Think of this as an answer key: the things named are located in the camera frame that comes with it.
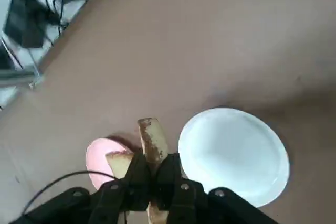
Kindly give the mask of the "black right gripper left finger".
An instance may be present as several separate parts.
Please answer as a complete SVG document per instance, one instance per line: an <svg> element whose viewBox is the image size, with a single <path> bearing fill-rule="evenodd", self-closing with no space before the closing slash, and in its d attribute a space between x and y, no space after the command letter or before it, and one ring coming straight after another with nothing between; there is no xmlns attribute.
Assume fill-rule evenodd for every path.
<svg viewBox="0 0 336 224"><path fill-rule="evenodd" d="M135 153L124 178L110 176L97 192L73 187L33 210L32 203L54 184L81 174L65 174L47 184L27 203L13 223L118 223L127 211L145 211L150 198L150 170L145 156Z"/></svg>

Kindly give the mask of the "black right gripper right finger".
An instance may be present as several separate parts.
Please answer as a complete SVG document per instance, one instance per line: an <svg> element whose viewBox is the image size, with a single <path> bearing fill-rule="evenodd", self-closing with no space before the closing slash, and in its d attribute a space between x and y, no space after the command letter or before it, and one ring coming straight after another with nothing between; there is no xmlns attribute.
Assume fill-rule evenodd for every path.
<svg viewBox="0 0 336 224"><path fill-rule="evenodd" d="M228 188L206 193L201 183L183 178L178 153L157 170L155 196L158 208L168 212L167 223L276 223Z"/></svg>

